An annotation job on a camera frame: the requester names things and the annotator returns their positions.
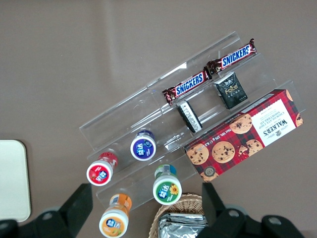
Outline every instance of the black snack package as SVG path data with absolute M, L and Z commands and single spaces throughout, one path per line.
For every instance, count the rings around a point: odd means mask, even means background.
M 248 98 L 235 72 L 227 73 L 213 83 L 226 108 L 231 109 Z

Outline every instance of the candy bar wrapper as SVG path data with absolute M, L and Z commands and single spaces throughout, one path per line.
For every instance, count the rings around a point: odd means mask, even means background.
M 176 104 L 176 108 L 186 123 L 187 127 L 193 132 L 196 133 L 203 129 L 202 124 L 200 123 L 197 115 L 186 101 L 182 101 Z
M 203 215 L 168 213 L 158 221 L 158 238 L 195 238 L 207 226 Z
M 174 87 L 170 87 L 162 91 L 165 96 L 166 101 L 172 105 L 172 102 L 185 95 L 186 93 L 192 91 L 194 88 L 203 84 L 209 79 L 207 73 L 203 70 L 198 74 L 195 74 L 192 77 L 187 78 L 186 80 L 180 82 Z
M 208 75 L 211 76 L 214 73 L 219 73 L 229 66 L 257 53 L 257 49 L 254 46 L 254 39 L 252 38 L 248 44 L 237 49 L 235 52 L 232 52 L 220 59 L 214 59 L 209 61 L 204 69 L 208 72 Z

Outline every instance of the wicker basket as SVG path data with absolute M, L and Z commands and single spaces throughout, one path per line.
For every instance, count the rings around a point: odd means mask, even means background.
M 149 232 L 149 238 L 158 237 L 159 218 L 164 213 L 168 213 L 168 212 L 203 215 L 204 212 L 203 212 L 202 197 L 192 193 L 183 194 L 181 198 L 175 204 L 170 206 L 161 206 L 154 217 L 154 221 L 152 223 L 152 226 Z

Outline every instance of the sunflower graphic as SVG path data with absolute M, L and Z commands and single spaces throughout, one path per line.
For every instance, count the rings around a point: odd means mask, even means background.
M 178 187 L 174 184 L 172 184 L 172 186 L 169 189 L 170 193 L 173 195 L 177 195 L 179 193 Z

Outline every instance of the snickers logo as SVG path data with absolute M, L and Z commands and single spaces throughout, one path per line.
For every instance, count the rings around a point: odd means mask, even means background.
M 221 61 L 221 67 L 222 68 L 228 67 L 230 64 L 233 64 L 239 60 L 242 60 L 243 58 L 249 56 L 251 53 L 252 53 L 251 45 L 248 44 L 238 49 L 237 51 L 223 57 Z
M 180 85 L 176 86 L 176 97 L 186 93 L 204 82 L 203 72 L 189 78 Z

